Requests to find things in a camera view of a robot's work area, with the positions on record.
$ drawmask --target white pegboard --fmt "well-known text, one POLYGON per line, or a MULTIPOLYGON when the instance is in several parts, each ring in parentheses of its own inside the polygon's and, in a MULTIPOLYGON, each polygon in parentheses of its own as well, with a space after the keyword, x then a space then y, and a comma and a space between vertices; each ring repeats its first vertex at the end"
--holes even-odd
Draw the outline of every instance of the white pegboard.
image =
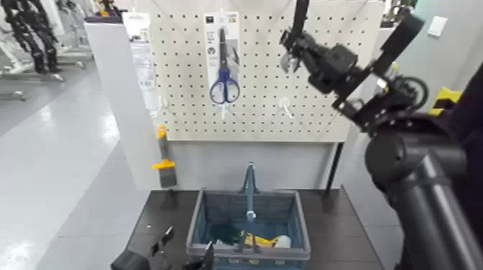
MULTIPOLYGON (((156 124, 165 124, 172 140, 209 141, 344 141, 349 122, 308 84, 301 67, 296 74, 280 69, 285 49, 283 30, 293 23, 295 2, 287 0, 151 0, 140 1, 151 14, 152 54, 158 93, 167 101, 156 124), (240 14, 240 98, 226 118, 211 102, 206 80, 203 13, 240 14), (278 107, 290 100, 290 119, 278 107)), ((381 1, 310 2, 305 30, 327 46, 342 43, 369 62, 382 16, 381 1)))

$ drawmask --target hanging product card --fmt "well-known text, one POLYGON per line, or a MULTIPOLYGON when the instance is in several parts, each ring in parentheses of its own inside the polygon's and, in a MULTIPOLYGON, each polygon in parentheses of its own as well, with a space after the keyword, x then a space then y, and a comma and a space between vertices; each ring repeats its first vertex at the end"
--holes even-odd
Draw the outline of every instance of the hanging product card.
POLYGON ((238 81, 239 73, 239 14, 238 12, 211 12, 203 16, 205 24, 206 67, 208 89, 218 80, 220 68, 220 29, 226 36, 226 58, 231 78, 238 81))
POLYGON ((150 25, 148 13, 123 12, 122 19, 130 40, 134 67, 146 108, 155 115, 158 109, 155 72, 151 63, 150 25))

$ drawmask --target gray basket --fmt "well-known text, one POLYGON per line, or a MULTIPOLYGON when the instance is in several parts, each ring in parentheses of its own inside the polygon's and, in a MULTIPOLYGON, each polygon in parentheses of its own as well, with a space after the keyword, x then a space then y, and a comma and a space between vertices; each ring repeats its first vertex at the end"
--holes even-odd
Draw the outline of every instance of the gray basket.
POLYGON ((215 245, 215 269, 304 269, 310 258, 311 245, 298 192, 258 192, 254 186, 253 164, 247 170, 242 192, 200 190, 186 240, 186 253, 202 257, 206 244, 213 240, 210 227, 227 223, 263 238, 289 236, 292 246, 243 248, 243 245, 215 245), (256 218, 247 218, 250 210, 256 218))

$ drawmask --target blue-handled scissors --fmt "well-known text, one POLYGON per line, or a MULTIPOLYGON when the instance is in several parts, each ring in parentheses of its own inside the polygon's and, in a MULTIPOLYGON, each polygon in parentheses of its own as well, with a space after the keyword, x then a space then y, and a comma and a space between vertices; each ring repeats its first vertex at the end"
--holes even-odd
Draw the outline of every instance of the blue-handled scissors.
POLYGON ((240 96, 238 83, 231 78, 226 60, 225 29, 220 29, 220 68, 218 80, 210 88, 210 98, 214 103, 232 103, 240 96))

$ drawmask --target pegboard hook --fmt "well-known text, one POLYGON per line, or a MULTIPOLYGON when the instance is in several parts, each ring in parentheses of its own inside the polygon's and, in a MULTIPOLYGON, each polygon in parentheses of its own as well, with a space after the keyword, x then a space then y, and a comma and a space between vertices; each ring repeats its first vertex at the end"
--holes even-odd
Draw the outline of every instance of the pegboard hook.
POLYGON ((162 111, 164 108, 168 109, 169 103, 167 102, 166 98, 162 96, 157 97, 157 110, 156 111, 151 111, 149 114, 151 118, 157 118, 157 115, 159 114, 160 111, 162 111))
POLYGON ((290 100, 286 96, 284 96, 280 99, 280 101, 278 101, 278 108, 284 110, 288 118, 294 119, 295 117, 288 110, 288 107, 290 107, 290 100))
POLYGON ((221 107, 221 119, 223 119, 223 120, 226 117, 226 112, 228 111, 228 106, 229 106, 229 104, 227 104, 227 103, 223 103, 223 104, 220 105, 220 107, 221 107))

